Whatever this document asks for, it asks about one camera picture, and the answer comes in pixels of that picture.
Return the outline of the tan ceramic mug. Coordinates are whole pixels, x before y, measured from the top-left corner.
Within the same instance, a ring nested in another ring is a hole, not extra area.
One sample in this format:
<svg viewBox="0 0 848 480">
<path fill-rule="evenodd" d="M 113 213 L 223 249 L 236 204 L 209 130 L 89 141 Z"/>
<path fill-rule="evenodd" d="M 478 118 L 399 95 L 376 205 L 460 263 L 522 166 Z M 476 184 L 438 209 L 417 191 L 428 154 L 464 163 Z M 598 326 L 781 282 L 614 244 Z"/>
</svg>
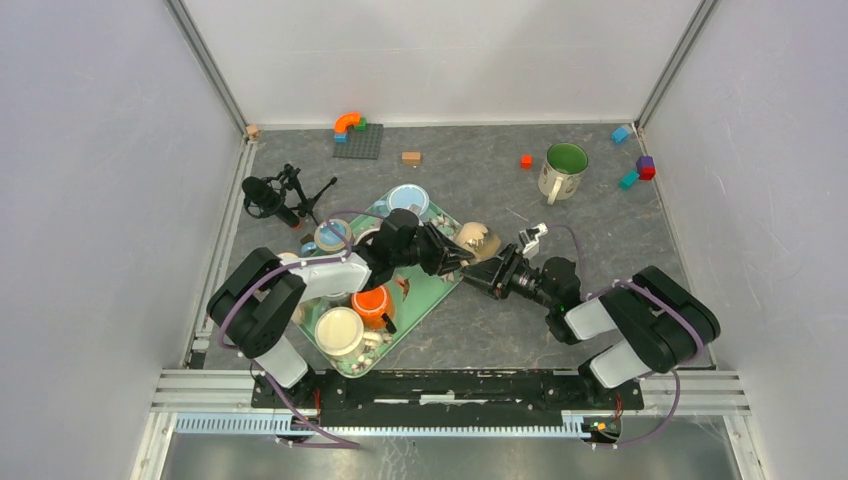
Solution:
<svg viewBox="0 0 848 480">
<path fill-rule="evenodd" d="M 463 266 L 492 258 L 502 245 L 500 237 L 491 228 L 479 222 L 465 223 L 455 234 L 453 241 L 473 255 L 471 259 L 461 262 Z"/>
</svg>

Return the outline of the light blue ribbed mug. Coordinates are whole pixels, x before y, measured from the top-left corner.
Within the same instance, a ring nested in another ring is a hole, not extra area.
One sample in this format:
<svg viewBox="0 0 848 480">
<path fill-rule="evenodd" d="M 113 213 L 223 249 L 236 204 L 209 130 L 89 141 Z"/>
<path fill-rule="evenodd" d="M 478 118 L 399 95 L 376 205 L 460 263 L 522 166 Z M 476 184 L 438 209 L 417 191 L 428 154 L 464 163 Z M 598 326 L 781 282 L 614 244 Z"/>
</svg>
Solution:
<svg viewBox="0 0 848 480">
<path fill-rule="evenodd" d="M 395 209 L 405 209 L 415 213 L 419 222 L 427 220 L 430 207 L 430 196 L 421 186 L 416 184 L 402 184 L 392 188 L 382 199 L 375 201 L 371 210 L 388 215 Z"/>
</svg>

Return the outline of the floral cream mug green inside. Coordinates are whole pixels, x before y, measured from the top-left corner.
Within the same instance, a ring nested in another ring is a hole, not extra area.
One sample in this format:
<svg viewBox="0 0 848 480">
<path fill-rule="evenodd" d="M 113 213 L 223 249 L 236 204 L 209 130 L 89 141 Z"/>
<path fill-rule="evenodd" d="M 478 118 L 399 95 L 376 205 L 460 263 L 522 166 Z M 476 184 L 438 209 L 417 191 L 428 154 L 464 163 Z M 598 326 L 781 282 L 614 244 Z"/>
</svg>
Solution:
<svg viewBox="0 0 848 480">
<path fill-rule="evenodd" d="M 572 143 L 549 147 L 537 182 L 548 205 L 571 198 L 589 165 L 588 154 Z"/>
</svg>

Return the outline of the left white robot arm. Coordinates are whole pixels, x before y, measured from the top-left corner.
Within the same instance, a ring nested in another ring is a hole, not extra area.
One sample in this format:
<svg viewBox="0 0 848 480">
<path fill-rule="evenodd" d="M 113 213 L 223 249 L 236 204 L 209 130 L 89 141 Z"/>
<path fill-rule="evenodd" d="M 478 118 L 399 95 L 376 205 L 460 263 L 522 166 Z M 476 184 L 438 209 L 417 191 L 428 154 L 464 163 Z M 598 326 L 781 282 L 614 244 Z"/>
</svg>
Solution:
<svg viewBox="0 0 848 480">
<path fill-rule="evenodd" d="M 376 232 L 335 254 L 284 261 L 266 247 L 253 250 L 225 279 L 206 305 L 218 327 L 219 342 L 253 360 L 276 383 L 290 407 L 306 405 L 314 394 L 309 365 L 284 332 L 306 300 L 353 294 L 388 283 L 396 269 L 418 266 L 442 276 L 471 261 L 472 252 L 434 225 L 405 209 L 395 209 Z"/>
</svg>

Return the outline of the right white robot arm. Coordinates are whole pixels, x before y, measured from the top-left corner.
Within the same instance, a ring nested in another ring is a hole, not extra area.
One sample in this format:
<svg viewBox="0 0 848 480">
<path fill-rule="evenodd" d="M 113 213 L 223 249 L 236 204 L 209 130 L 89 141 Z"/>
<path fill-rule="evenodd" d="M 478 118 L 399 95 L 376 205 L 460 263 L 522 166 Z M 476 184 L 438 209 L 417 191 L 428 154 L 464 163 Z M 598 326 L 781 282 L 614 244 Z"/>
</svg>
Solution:
<svg viewBox="0 0 848 480">
<path fill-rule="evenodd" d="M 591 408 L 606 406 L 627 381 L 667 373 L 692 360 L 721 334 L 715 314 L 656 266 L 589 299 L 581 295 L 575 262 L 550 257 L 534 268 L 514 244 L 463 268 L 462 274 L 491 298 L 517 294 L 546 308 L 549 332 L 561 343 L 576 345 L 611 331 L 621 334 L 621 341 L 578 369 L 578 396 Z"/>
</svg>

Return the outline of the orange mug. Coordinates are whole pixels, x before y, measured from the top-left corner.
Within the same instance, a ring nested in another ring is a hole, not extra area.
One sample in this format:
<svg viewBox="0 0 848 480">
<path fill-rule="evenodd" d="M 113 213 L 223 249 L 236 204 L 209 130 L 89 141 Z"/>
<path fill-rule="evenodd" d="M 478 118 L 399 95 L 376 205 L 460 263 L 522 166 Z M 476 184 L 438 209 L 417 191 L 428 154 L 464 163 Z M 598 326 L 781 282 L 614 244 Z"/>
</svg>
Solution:
<svg viewBox="0 0 848 480">
<path fill-rule="evenodd" d="M 390 334 L 397 332 L 393 320 L 395 306 L 390 290 L 386 286 L 352 294 L 351 306 L 360 316 L 365 328 L 375 331 L 385 330 Z"/>
</svg>

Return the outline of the brown wooden block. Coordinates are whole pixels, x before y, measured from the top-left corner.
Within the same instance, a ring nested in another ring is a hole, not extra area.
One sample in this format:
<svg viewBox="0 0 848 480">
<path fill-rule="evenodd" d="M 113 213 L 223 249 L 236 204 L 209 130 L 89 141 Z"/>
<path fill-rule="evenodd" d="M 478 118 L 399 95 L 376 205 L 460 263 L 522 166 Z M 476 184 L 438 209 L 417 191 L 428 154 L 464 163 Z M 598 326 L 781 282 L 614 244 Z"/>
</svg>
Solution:
<svg viewBox="0 0 848 480">
<path fill-rule="evenodd" d="M 407 151 L 401 154 L 401 162 L 408 166 L 419 166 L 422 163 L 421 152 Z"/>
</svg>

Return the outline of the green floral tray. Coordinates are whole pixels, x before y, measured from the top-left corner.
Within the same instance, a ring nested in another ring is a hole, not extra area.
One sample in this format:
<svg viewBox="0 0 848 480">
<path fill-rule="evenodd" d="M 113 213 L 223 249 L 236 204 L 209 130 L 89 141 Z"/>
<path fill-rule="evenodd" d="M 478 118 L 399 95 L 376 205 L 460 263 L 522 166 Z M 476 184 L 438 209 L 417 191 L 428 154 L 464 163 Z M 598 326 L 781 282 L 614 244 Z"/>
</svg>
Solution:
<svg viewBox="0 0 848 480">
<path fill-rule="evenodd" d="M 382 217 L 388 216 L 387 209 L 388 205 L 384 199 L 376 201 L 366 210 L 366 214 L 358 214 L 350 220 L 344 220 L 349 227 L 346 230 L 342 229 L 342 233 L 349 231 L 353 235 L 352 240 L 355 245 L 364 235 L 378 230 Z M 435 204 L 431 204 L 422 213 L 421 219 L 423 219 L 422 224 L 434 226 L 437 231 L 451 240 L 462 228 L 460 223 Z M 318 346 L 315 337 L 317 323 L 327 310 L 334 307 L 353 308 L 349 295 L 318 297 L 302 301 L 292 322 L 328 360 L 333 369 L 347 378 L 359 378 L 373 370 L 457 285 L 458 274 L 456 273 L 437 277 L 427 275 L 420 266 L 397 268 L 392 280 L 385 284 L 390 296 L 390 304 L 394 308 L 394 315 L 390 315 L 390 318 L 396 332 L 390 333 L 385 327 L 373 329 L 371 325 L 376 326 L 376 320 L 367 322 L 363 320 L 363 324 L 367 327 L 365 331 L 378 332 L 382 343 L 367 344 L 363 352 L 352 359 L 335 359 Z"/>
</svg>

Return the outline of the grey lego baseplate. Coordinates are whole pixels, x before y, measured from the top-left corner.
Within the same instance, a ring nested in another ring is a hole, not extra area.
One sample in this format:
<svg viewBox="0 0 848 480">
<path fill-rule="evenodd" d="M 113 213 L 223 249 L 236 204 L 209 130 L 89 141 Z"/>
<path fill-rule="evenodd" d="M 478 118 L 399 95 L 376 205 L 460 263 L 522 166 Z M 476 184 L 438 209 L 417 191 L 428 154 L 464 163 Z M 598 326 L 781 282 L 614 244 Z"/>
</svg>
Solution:
<svg viewBox="0 0 848 480">
<path fill-rule="evenodd" d="M 349 130 L 344 143 L 334 144 L 332 157 L 376 160 L 380 156 L 383 133 L 383 124 L 369 124 L 365 130 Z"/>
</svg>

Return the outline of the orange curved block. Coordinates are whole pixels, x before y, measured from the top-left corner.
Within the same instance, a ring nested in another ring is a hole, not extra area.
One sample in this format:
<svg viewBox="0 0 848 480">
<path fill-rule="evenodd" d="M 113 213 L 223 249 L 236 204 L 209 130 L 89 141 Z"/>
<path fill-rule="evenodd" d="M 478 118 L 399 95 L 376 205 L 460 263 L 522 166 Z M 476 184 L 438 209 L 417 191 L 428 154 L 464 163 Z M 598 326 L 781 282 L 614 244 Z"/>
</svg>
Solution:
<svg viewBox="0 0 848 480">
<path fill-rule="evenodd" d="M 346 143 L 351 131 L 365 131 L 368 121 L 360 112 L 348 112 L 338 117 L 333 125 L 334 141 L 337 144 Z"/>
</svg>

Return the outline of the teal block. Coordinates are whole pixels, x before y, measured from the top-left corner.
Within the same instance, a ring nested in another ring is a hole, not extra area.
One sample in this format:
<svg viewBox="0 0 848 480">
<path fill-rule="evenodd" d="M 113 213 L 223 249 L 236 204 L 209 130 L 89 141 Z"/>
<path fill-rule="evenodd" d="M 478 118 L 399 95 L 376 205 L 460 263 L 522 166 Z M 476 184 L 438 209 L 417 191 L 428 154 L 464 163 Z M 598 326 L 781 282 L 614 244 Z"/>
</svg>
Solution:
<svg viewBox="0 0 848 480">
<path fill-rule="evenodd" d="M 630 171 L 626 173 L 619 181 L 619 188 L 622 190 L 629 190 L 640 180 L 640 175 L 636 171 Z"/>
</svg>

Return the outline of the blue block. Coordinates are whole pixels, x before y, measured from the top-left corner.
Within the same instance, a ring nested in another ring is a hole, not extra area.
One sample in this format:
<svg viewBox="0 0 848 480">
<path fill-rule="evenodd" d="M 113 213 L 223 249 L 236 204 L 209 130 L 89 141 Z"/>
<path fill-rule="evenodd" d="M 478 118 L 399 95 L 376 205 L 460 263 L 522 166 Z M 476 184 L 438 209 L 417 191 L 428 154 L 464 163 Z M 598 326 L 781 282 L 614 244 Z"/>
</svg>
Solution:
<svg viewBox="0 0 848 480">
<path fill-rule="evenodd" d="M 630 124 L 623 124 L 616 127 L 610 135 L 611 141 L 616 144 L 622 144 L 626 140 L 628 140 L 634 133 L 633 126 Z"/>
</svg>

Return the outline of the purple red block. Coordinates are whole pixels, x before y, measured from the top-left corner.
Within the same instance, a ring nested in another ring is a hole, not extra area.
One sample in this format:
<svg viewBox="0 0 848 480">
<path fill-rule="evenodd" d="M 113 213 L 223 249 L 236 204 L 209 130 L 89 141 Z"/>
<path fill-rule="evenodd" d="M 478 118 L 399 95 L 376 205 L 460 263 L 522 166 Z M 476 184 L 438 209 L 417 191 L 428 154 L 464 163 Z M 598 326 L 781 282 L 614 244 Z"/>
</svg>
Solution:
<svg viewBox="0 0 848 480">
<path fill-rule="evenodd" d="M 654 158 L 648 155 L 640 156 L 636 162 L 636 170 L 640 180 L 651 181 L 656 175 Z"/>
</svg>

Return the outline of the black mounting base rail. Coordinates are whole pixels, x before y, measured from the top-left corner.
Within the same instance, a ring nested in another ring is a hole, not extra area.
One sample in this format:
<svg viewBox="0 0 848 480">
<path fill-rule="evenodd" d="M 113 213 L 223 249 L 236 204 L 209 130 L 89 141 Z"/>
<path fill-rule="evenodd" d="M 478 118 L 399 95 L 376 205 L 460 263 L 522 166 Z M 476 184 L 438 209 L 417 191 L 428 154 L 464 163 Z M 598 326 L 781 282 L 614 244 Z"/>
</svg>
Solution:
<svg viewBox="0 0 848 480">
<path fill-rule="evenodd" d="M 552 427 L 565 411 L 641 410 L 638 384 L 608 391 L 575 371 L 379 370 L 352 379 L 312 373 L 288 390 L 324 427 Z"/>
</svg>

